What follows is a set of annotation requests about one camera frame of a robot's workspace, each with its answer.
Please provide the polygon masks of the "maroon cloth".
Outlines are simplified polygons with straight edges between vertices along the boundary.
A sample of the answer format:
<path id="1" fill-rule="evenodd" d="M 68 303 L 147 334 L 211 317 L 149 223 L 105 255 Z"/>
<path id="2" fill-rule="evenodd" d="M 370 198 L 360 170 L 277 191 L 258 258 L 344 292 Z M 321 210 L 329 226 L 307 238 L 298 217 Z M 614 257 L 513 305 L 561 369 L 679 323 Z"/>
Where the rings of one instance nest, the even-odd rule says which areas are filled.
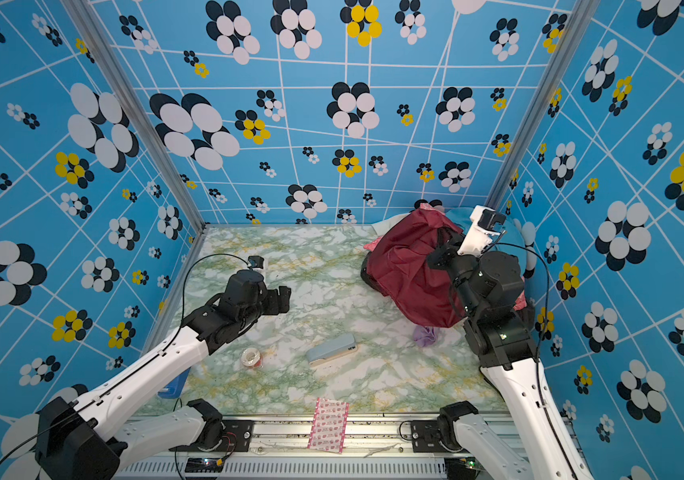
<path id="1" fill-rule="evenodd" d="M 451 328 L 460 322 L 460 303 L 449 297 L 451 280 L 432 270 L 427 257 L 462 229 L 438 211 L 414 210 L 386 233 L 362 265 L 378 282 L 383 296 L 416 325 Z"/>

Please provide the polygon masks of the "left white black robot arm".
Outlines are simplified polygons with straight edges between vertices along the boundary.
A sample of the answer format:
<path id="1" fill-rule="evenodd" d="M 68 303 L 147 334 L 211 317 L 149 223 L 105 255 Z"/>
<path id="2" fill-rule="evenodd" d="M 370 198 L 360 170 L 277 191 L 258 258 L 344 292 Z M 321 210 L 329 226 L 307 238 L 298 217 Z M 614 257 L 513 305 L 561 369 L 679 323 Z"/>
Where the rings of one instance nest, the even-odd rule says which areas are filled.
<path id="1" fill-rule="evenodd" d="M 35 462 L 52 479 L 111 479 L 128 466 L 178 447 L 211 451 L 225 436 L 221 413 L 203 399 L 131 423 L 153 396 L 191 367 L 247 333 L 263 316 L 290 309 L 288 286 L 270 289 L 251 269 L 184 317 L 180 329 L 103 385 L 39 413 Z"/>

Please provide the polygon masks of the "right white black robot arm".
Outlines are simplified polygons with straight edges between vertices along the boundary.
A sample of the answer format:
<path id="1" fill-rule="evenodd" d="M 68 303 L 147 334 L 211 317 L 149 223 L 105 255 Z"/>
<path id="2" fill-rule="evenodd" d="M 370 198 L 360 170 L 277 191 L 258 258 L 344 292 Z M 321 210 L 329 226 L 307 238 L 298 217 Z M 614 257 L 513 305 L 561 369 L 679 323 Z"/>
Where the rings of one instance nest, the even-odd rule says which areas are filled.
<path id="1" fill-rule="evenodd" d="M 444 447 L 471 454 L 488 479 L 588 479 L 580 454 L 546 381 L 537 344 L 514 305 L 523 292 L 519 262 L 500 251 L 462 255 L 446 244 L 428 258 L 446 272 L 464 314 L 466 340 L 484 378 L 504 399 L 525 452 L 519 454 L 468 401 L 441 409 Z"/>

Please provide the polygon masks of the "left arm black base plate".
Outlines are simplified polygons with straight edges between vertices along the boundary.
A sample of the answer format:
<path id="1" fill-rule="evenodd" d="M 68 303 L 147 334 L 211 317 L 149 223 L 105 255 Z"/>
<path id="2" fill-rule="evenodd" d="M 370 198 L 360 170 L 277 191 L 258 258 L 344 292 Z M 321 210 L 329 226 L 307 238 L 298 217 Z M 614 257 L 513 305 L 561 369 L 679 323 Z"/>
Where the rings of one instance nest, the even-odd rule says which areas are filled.
<path id="1" fill-rule="evenodd" d="M 175 452 L 247 452 L 254 437 L 253 420 L 224 419 L 213 442 L 194 443 L 172 448 Z"/>

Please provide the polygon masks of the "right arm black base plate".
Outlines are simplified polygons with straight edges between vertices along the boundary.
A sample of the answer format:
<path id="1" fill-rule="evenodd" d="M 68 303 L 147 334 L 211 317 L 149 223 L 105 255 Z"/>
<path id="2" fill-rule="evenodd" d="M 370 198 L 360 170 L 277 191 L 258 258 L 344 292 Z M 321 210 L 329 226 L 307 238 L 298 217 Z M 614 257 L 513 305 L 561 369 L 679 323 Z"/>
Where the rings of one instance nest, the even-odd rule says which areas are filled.
<path id="1" fill-rule="evenodd" d="M 414 453 L 467 453 L 466 449 L 451 446 L 443 438 L 437 420 L 410 421 L 409 439 Z"/>

